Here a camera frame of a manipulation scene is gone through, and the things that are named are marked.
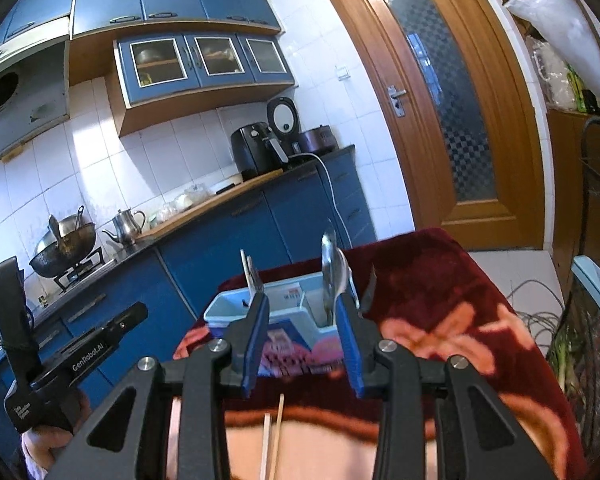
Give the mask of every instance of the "cabinet handle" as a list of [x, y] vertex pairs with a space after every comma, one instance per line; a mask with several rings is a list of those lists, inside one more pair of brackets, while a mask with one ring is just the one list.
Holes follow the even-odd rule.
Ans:
[[231, 213], [231, 216], [237, 217], [237, 216], [243, 215], [247, 211], [251, 211], [252, 209], [254, 209], [261, 202], [262, 202], [262, 197], [260, 197], [257, 200], [254, 200], [253, 202], [251, 202], [250, 204], [247, 204], [246, 206], [241, 207], [240, 209], [236, 209], [233, 213]]
[[351, 213], [349, 213], [349, 215], [347, 216], [347, 220], [351, 220], [355, 215], [357, 215], [358, 213], [360, 213], [360, 208], [356, 208], [354, 209]]
[[318, 170], [316, 170], [316, 169], [311, 170], [308, 173], [306, 173], [306, 174], [304, 174], [302, 176], [299, 176], [298, 177], [298, 182], [302, 182], [303, 180], [307, 180], [308, 178], [311, 178], [312, 176], [317, 175], [317, 174], [318, 174]]
[[140, 16], [119, 16], [117, 18], [112, 18], [111, 20], [109, 20], [109, 23], [136, 22], [140, 19]]
[[20, 34], [24, 30], [27, 30], [29, 27], [31, 27], [35, 24], [36, 24], [36, 22], [29, 22], [29, 23], [27, 23], [27, 25], [23, 25], [22, 27], [19, 27], [16, 30], [14, 30], [11, 34], [8, 34], [7, 38], [10, 38], [11, 36], [15, 36], [16, 34]]
[[178, 15], [177, 12], [152, 12], [148, 18], [175, 18]]
[[40, 345], [38, 345], [38, 348], [40, 350], [42, 350], [46, 345], [48, 345], [49, 343], [51, 343], [59, 335], [60, 335], [60, 331], [59, 330], [54, 330], [51, 334], [49, 334], [48, 336], [46, 336], [42, 340], [42, 342], [40, 343]]
[[202, 63], [200, 62], [200, 56], [198, 56], [198, 51], [195, 48], [191, 48], [190, 51], [193, 55], [193, 62], [198, 68], [202, 68]]
[[185, 46], [182, 47], [182, 53], [184, 57], [187, 58], [187, 64], [189, 65], [189, 69], [193, 70], [193, 63], [191, 62], [191, 56], [189, 55], [189, 49]]
[[76, 321], [77, 319], [79, 319], [80, 317], [82, 317], [84, 314], [86, 314], [88, 311], [90, 311], [94, 306], [96, 306], [102, 300], [104, 300], [106, 297], [107, 297], [106, 294], [101, 294], [99, 296], [96, 296], [96, 298], [93, 301], [91, 301], [91, 303], [87, 303], [78, 312], [76, 312], [69, 319], [67, 319], [66, 322], [67, 323], [73, 323], [74, 321]]

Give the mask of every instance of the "wooden cutting board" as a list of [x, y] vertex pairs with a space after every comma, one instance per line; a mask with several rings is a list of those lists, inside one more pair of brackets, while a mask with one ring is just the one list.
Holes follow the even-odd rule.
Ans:
[[176, 216], [168, 219], [166, 222], [156, 226], [155, 228], [142, 233], [139, 237], [136, 238], [136, 240], [153, 240], [154, 238], [163, 237], [164, 235], [175, 231], [177, 228], [182, 227], [184, 224], [190, 222], [194, 218], [208, 212], [209, 210], [225, 202], [228, 202], [229, 200], [237, 197], [238, 195], [242, 195], [243, 193], [246, 193], [251, 189], [261, 186], [265, 182], [273, 180], [281, 174], [282, 170], [271, 171], [269, 173], [265, 173], [264, 175], [257, 176], [256, 178], [252, 178], [247, 182], [238, 184], [237, 186], [232, 187], [229, 191], [225, 191], [224, 193], [219, 195], [214, 195], [213, 197], [204, 201], [202, 204], [198, 204], [197, 206], [194, 206], [183, 213], [179, 213]]

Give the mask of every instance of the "kettle handle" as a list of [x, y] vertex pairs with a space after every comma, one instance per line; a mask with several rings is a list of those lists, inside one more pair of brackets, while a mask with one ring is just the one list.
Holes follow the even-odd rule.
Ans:
[[142, 211], [138, 210], [134, 213], [134, 216], [137, 215], [138, 213], [140, 213], [142, 215], [142, 225], [140, 226], [140, 231], [142, 232], [142, 228], [144, 227], [144, 224], [146, 223], [146, 215]]

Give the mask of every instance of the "blue gripper pad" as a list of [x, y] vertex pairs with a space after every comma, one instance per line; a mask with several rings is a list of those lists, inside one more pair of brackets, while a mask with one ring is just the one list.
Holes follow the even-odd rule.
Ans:
[[338, 327], [338, 336], [340, 336], [349, 384], [356, 393], [356, 397], [361, 398], [365, 392], [365, 383], [362, 379], [363, 360], [349, 314], [347, 314], [347, 306], [344, 303], [347, 299], [350, 299], [350, 297], [346, 298], [344, 294], [341, 294], [336, 300], [336, 326]]
[[257, 316], [251, 331], [251, 336], [244, 351], [244, 364], [242, 366], [242, 394], [244, 398], [251, 395], [258, 378], [258, 368], [262, 359], [262, 350], [267, 340], [267, 328], [269, 327], [269, 298], [262, 294], [259, 305], [251, 304], [251, 308], [257, 308]]

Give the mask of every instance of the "checkered glass panel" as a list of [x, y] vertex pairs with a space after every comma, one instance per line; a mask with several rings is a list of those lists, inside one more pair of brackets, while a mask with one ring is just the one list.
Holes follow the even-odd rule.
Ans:
[[411, 47], [445, 137], [458, 202], [497, 197], [489, 139], [474, 85], [432, 0], [384, 0]]

